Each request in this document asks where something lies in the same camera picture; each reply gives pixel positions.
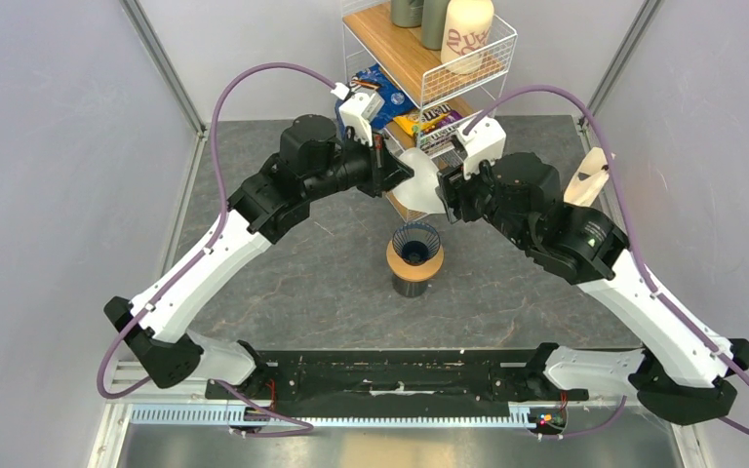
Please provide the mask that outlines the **blue Doritos chip bag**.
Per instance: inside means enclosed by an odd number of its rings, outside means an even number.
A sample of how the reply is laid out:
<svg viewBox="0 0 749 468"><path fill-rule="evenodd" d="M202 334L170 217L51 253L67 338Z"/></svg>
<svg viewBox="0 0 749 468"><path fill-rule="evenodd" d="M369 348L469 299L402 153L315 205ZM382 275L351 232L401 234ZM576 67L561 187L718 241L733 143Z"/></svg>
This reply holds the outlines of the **blue Doritos chip bag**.
<svg viewBox="0 0 749 468"><path fill-rule="evenodd" d="M414 103L384 72L379 63L356 72L347 83L352 93L375 93L383 104L369 122L374 131L383 130L394 118L416 110Z"/></svg>

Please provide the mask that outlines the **yellow M&M candy bag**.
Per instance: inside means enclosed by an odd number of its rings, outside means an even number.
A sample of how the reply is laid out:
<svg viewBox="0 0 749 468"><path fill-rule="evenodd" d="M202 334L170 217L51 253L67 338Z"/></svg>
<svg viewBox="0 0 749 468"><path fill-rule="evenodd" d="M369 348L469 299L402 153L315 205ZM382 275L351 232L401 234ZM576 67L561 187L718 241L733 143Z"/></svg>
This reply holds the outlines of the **yellow M&M candy bag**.
<svg viewBox="0 0 749 468"><path fill-rule="evenodd" d="M431 134L437 130L457 123L463 115L449 104L433 106L421 112L414 109L410 112L396 116L393 122L409 137L417 137Z"/></svg>

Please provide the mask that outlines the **cream white bottle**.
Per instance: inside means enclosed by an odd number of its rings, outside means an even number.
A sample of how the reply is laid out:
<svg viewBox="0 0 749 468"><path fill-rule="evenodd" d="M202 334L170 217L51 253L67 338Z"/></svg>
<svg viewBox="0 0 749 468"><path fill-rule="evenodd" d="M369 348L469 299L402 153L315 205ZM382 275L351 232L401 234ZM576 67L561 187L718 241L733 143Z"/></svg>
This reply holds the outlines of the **cream white bottle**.
<svg viewBox="0 0 749 468"><path fill-rule="evenodd" d="M441 62L455 74L477 71L493 23L491 0L452 0L447 8Z"/></svg>

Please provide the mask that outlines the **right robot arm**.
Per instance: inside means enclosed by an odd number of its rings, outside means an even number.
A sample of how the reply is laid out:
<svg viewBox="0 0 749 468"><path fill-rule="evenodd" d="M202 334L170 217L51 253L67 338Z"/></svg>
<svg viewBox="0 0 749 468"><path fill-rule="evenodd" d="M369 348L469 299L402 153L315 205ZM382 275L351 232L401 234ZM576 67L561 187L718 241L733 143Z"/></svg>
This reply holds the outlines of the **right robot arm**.
<svg viewBox="0 0 749 468"><path fill-rule="evenodd" d="M547 399L564 390L637 399L678 425L725 417L736 399L730 377L749 367L749 341L712 336L685 309L670 310L639 273L630 242L601 211L567 203L560 176L528 152L438 173L447 214L490 224L545 272L605 305L640 340L624 351L543 343L524 372L526 390Z"/></svg>

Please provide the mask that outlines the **wooden ring dripper stand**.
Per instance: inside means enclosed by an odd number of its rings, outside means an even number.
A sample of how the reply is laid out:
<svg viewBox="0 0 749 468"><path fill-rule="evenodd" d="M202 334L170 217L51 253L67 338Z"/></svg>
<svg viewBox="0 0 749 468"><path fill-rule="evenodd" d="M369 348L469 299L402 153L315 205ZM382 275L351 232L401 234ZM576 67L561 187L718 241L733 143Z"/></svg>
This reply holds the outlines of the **wooden ring dripper stand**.
<svg viewBox="0 0 749 468"><path fill-rule="evenodd" d="M444 259L445 250L440 248L429 260L419 265L411 265L397 254L392 241L386 248L386 261L392 273L401 280L411 283L432 279L441 270Z"/></svg>

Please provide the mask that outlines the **grey green bottle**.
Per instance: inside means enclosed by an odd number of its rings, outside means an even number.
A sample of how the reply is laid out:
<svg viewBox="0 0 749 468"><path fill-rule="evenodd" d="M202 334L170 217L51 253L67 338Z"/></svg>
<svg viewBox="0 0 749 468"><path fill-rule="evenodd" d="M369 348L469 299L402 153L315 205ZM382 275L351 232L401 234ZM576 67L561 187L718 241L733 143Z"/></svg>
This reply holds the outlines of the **grey green bottle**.
<svg viewBox="0 0 749 468"><path fill-rule="evenodd" d="M424 48L441 50L449 3L449 0L424 1L420 31L420 42Z"/></svg>
<svg viewBox="0 0 749 468"><path fill-rule="evenodd" d="M422 23L423 8L423 0L391 0L391 22L401 28L419 27Z"/></svg>

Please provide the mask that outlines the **single white paper filter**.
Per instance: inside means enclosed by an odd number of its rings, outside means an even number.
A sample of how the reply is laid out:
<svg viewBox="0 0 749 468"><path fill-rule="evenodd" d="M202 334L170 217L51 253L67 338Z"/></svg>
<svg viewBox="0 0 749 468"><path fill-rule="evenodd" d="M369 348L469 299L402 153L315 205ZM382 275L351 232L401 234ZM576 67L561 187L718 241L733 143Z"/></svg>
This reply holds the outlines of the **single white paper filter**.
<svg viewBox="0 0 749 468"><path fill-rule="evenodd" d="M398 184L392 194L409 210L426 214L444 214L444 203L437 194L438 167L417 147L401 153L399 160L414 171L414 175Z"/></svg>

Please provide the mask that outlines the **aluminium rail frame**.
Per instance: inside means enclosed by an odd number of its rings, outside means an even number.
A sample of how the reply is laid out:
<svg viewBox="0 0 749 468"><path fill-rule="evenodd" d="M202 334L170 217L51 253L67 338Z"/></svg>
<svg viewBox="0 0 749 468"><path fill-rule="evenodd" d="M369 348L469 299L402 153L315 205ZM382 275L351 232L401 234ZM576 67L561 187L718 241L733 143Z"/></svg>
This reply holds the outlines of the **aluminium rail frame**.
<svg viewBox="0 0 749 468"><path fill-rule="evenodd" d="M107 404L93 467L706 467L696 430L623 400L624 349L263 351Z"/></svg>

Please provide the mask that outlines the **blue ribbed coffee dripper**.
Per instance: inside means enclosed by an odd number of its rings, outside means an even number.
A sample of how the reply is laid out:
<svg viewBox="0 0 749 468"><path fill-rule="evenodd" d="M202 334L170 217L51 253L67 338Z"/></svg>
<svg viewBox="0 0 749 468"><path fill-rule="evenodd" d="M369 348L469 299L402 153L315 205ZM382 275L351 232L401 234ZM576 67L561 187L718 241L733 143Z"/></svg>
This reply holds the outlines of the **blue ribbed coffee dripper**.
<svg viewBox="0 0 749 468"><path fill-rule="evenodd" d="M408 265L418 266L431 260L441 249L437 229L422 221L407 222L395 230L392 250Z"/></svg>

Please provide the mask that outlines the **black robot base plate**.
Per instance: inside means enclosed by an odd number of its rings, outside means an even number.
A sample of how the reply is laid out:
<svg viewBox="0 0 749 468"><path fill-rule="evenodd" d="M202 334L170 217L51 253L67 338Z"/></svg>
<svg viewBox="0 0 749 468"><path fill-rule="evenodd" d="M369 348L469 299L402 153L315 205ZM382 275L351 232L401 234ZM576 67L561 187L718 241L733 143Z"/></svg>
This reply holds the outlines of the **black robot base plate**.
<svg viewBox="0 0 749 468"><path fill-rule="evenodd" d="M544 375L547 349L262 350L237 392L303 419L503 416L588 400Z"/></svg>

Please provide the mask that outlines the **paper coffee filter stack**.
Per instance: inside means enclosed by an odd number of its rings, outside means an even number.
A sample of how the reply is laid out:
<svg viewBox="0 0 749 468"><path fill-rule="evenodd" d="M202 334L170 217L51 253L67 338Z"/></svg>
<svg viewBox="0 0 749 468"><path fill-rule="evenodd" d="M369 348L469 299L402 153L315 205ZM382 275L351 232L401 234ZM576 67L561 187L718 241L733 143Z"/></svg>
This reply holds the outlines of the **paper coffee filter stack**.
<svg viewBox="0 0 749 468"><path fill-rule="evenodd" d="M563 200L571 205L589 208L598 199L610 179L610 164L601 147L591 148L564 192Z"/></svg>

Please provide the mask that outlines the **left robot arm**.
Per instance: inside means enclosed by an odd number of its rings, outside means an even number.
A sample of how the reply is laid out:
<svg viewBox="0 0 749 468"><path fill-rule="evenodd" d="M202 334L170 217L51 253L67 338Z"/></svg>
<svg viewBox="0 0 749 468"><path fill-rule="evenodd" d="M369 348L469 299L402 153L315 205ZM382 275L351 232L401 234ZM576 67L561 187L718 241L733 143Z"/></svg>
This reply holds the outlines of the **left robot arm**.
<svg viewBox="0 0 749 468"><path fill-rule="evenodd" d="M171 388L189 377L224 380L244 398L260 395L267 373L249 345L194 337L189 324L250 261L307 220L313 202L356 188L379 197L412 178L414 170L386 147L383 135L359 140L331 119L296 118L260 170L225 202L225 212L147 291L114 296L104 313L146 373L146 382Z"/></svg>

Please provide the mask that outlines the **dark glass carafe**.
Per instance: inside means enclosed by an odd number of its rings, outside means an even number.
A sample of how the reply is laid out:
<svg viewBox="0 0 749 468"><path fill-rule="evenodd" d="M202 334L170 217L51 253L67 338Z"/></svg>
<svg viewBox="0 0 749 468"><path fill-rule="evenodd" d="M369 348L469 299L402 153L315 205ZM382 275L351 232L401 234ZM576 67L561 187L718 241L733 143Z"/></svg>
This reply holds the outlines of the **dark glass carafe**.
<svg viewBox="0 0 749 468"><path fill-rule="evenodd" d="M393 274L392 287L397 294L407 298L414 298L421 296L426 292L428 289L428 281L410 281Z"/></svg>

